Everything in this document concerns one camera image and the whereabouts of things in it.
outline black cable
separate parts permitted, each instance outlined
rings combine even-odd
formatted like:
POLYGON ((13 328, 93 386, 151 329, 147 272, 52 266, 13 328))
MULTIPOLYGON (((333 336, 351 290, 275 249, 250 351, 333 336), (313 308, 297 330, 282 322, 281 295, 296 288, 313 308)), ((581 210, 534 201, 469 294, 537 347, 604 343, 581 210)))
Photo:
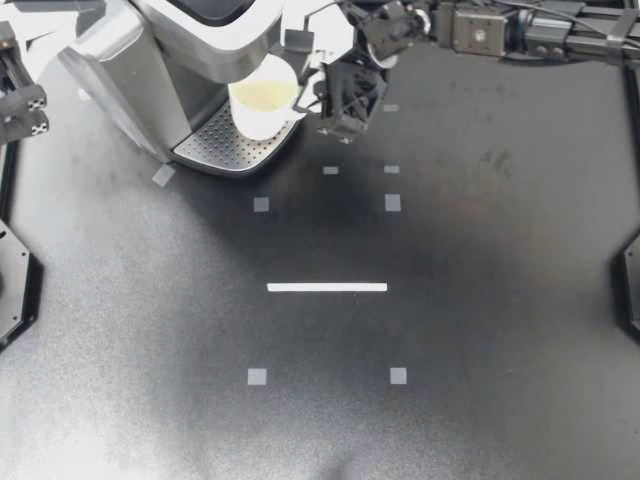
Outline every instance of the black cable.
MULTIPOLYGON (((599 28, 594 27, 593 25, 591 25, 588 22, 585 22, 584 20, 574 16, 574 15, 570 15, 568 13, 564 13, 564 12, 559 12, 557 10, 552 10, 549 8, 544 8, 544 7, 539 7, 537 5, 531 5, 528 3, 520 3, 520 2, 511 2, 511 1, 504 1, 504 0, 490 0, 492 3, 496 3, 498 5, 504 5, 506 7, 512 7, 512 8, 521 8, 523 10, 533 10, 535 12, 541 12, 541 13, 546 13, 547 15, 553 15, 554 17, 558 17, 558 18, 562 18, 563 20, 568 20, 570 22, 575 23, 576 25, 581 25, 584 28, 586 28, 587 30, 590 30, 594 33, 597 33, 598 35, 602 35, 604 38, 607 38, 609 36, 609 34, 603 30, 600 30, 599 28)), ((626 38, 624 40, 624 43, 626 43, 627 45, 630 45, 634 48, 638 48, 640 49, 640 42, 637 42, 635 40, 631 40, 629 38, 626 38)))

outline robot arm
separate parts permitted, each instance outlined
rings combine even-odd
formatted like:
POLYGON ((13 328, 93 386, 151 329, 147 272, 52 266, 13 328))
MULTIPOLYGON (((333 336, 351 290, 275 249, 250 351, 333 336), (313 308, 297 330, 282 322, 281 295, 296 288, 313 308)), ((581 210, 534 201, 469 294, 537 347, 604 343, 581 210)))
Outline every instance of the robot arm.
POLYGON ((351 143, 366 133, 397 55, 420 42, 513 65, 600 61, 640 66, 640 21, 635 9, 555 0, 392 1, 373 8, 338 1, 310 14, 302 30, 285 35, 285 54, 292 64, 304 65, 299 70, 303 93, 297 108, 320 115, 321 133, 351 143), (323 50, 314 44, 314 36, 322 32, 309 25, 326 9, 340 9, 354 35, 346 54, 331 62, 314 62, 318 50, 323 50))
MULTIPOLYGON (((418 43, 514 65, 601 61, 640 66, 640 22, 633 9, 556 0, 320 1, 324 5, 305 12, 297 26, 285 27, 273 53, 298 74, 301 94, 294 108, 319 115, 321 132, 344 143, 367 132, 398 55, 418 43)), ((46 96, 27 73, 35 75, 26 61, 32 55, 24 60, 28 68, 20 57, 20 50, 27 52, 26 41, 35 40, 32 52, 33 43, 48 41, 47 35, 67 23, 81 33, 104 7, 98 0, 20 4, 23 10, 0 4, 0 145, 48 129, 41 111, 46 96)), ((287 6, 308 9, 311 4, 291 0, 287 6)))

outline drip tray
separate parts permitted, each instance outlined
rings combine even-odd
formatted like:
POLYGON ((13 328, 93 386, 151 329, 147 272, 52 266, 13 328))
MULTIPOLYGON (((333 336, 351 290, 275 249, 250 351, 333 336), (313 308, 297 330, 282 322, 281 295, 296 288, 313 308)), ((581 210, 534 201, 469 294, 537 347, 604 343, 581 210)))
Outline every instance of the drip tray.
POLYGON ((270 140, 257 142, 243 137, 225 103, 207 123, 179 144, 176 160, 206 173, 225 176, 249 175, 263 167, 295 131, 299 122, 289 122, 270 140))

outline white tape line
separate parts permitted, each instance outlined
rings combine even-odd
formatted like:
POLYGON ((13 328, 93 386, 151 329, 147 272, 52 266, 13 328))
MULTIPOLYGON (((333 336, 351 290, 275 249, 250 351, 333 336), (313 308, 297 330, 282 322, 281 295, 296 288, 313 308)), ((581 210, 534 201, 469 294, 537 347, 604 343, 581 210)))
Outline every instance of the white tape line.
POLYGON ((390 368, 389 382, 391 383, 391 385, 406 385, 407 369, 406 368, 390 368))
POLYGON ((388 193, 384 196, 384 207, 387 212, 401 212, 402 199, 397 193, 388 193))
POLYGON ((247 385, 251 387, 264 387, 266 384, 266 368, 250 368, 249 370, 247 370, 247 385))
POLYGON ((166 187, 169 180, 173 178, 176 170, 171 165, 164 164, 153 176, 152 180, 162 188, 166 187))
POLYGON ((267 213, 270 209, 269 197, 256 197, 253 199, 254 213, 267 213))
POLYGON ((386 283, 267 283, 272 293, 285 292, 386 292, 386 283))

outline metal frame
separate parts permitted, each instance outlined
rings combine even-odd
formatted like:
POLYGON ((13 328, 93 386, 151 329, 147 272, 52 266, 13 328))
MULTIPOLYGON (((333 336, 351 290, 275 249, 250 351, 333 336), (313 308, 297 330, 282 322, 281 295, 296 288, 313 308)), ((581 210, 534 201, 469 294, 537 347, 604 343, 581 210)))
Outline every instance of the metal frame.
MULTIPOLYGON (((623 0, 622 4, 626 8, 639 8, 638 0, 623 0)), ((636 164, 640 168, 640 82, 636 71, 630 68, 624 68, 623 81, 635 147, 636 164)), ((616 257, 614 269, 616 275, 621 275, 623 280, 625 314, 629 322, 628 325, 635 329, 634 335, 638 335, 640 333, 640 233, 616 257)))
POLYGON ((17 152, 0 148, 0 352, 35 321, 42 285, 42 265, 7 225, 17 152))

